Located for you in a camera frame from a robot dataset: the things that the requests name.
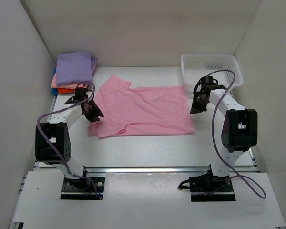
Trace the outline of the pink t-shirt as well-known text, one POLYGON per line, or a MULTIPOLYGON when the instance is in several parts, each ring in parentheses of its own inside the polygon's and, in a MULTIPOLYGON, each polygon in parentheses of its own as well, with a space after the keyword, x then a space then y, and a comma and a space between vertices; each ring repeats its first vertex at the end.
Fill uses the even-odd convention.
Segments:
POLYGON ((103 113, 88 126, 88 136, 191 135, 195 133, 183 86, 131 88, 112 75, 98 90, 103 113))

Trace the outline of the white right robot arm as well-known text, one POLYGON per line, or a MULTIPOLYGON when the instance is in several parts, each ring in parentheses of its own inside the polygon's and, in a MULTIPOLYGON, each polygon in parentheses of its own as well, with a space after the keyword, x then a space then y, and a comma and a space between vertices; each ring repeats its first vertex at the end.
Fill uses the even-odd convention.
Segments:
POLYGON ((207 110, 215 105, 215 112, 224 116, 221 131, 222 149, 216 150, 218 159, 212 163, 206 174, 196 177, 195 184, 210 191, 227 183, 230 170, 238 158, 257 144, 257 111, 240 105, 223 85, 211 75, 202 77, 194 88, 190 114, 207 110))

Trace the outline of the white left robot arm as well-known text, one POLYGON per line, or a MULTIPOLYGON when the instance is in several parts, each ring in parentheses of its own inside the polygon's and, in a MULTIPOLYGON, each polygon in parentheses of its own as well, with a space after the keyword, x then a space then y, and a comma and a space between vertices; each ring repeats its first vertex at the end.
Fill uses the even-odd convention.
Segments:
POLYGON ((80 118, 94 123, 104 117, 93 100, 94 92, 87 88, 76 88, 61 110, 44 114, 38 118, 35 132, 35 158, 59 169, 66 178, 73 179, 74 185, 85 190, 90 185, 85 167, 72 158, 69 129, 80 118))

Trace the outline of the folded orange t-shirt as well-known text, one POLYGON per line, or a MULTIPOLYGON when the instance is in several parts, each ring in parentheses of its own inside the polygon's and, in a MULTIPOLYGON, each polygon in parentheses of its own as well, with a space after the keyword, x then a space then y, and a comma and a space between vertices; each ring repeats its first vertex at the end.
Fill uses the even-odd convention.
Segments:
POLYGON ((72 87, 72 88, 57 88, 58 94, 71 94, 75 93, 78 88, 86 88, 86 86, 72 87))

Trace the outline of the folded blue t-shirt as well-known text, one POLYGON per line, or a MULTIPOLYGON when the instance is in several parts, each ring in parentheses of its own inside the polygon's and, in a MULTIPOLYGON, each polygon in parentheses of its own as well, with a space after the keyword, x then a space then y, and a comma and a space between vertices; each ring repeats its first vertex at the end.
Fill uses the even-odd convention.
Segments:
POLYGON ((51 91, 52 91, 52 94, 54 96, 57 96, 59 93, 58 93, 58 89, 55 88, 55 74, 56 74, 56 68, 54 69, 54 73, 53 73, 53 78, 52 78, 52 81, 51 81, 51 91))

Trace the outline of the folded purple t-shirt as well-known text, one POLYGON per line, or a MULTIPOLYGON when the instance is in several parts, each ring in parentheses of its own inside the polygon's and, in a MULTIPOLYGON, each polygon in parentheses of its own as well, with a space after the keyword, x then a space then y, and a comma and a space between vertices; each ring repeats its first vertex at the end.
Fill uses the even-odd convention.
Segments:
POLYGON ((57 55, 56 85, 92 82, 98 59, 90 52, 57 55))

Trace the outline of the folded salmon t-shirt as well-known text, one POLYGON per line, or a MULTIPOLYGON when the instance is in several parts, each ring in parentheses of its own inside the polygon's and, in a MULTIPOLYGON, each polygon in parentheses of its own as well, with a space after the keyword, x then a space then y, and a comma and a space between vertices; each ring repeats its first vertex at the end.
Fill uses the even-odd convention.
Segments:
POLYGON ((63 85, 57 85, 56 84, 56 73, 54 74, 54 77, 51 82, 51 88, 56 88, 56 89, 75 89, 76 87, 81 87, 81 88, 87 88, 88 85, 86 84, 78 84, 78 83, 72 83, 72 84, 63 84, 63 85))

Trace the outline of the white plastic basket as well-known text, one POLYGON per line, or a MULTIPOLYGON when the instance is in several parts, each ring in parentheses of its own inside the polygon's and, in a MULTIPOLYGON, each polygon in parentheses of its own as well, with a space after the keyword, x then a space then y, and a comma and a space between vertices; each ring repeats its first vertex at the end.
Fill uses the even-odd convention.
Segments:
POLYGON ((228 54, 183 54, 181 56, 181 71, 184 87, 192 93, 198 80, 209 73, 219 84, 232 89, 243 84, 243 76, 236 58, 228 54))

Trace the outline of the aluminium table edge rail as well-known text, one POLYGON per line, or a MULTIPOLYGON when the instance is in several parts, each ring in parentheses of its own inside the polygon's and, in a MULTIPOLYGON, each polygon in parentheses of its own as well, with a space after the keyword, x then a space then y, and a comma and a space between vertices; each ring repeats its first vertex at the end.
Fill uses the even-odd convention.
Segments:
POLYGON ((133 136, 99 139, 87 136, 81 117, 70 128, 71 156, 89 172, 195 172, 217 159, 211 136, 214 105, 192 116, 194 135, 133 136))

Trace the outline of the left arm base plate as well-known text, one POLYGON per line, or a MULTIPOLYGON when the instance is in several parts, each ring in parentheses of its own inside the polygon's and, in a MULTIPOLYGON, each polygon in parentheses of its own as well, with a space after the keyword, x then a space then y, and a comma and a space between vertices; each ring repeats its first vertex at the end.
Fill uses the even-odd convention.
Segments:
POLYGON ((87 179, 64 178, 61 188, 62 200, 103 200, 105 188, 105 174, 90 177, 96 186, 87 179))

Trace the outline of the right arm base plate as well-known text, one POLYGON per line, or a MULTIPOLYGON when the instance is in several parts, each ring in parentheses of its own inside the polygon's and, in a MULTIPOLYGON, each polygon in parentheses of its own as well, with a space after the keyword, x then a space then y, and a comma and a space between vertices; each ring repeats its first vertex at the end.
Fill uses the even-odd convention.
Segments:
POLYGON ((233 202, 236 201, 232 183, 229 177, 217 179, 204 174, 189 177, 178 185, 179 190, 188 189, 192 202, 233 202))

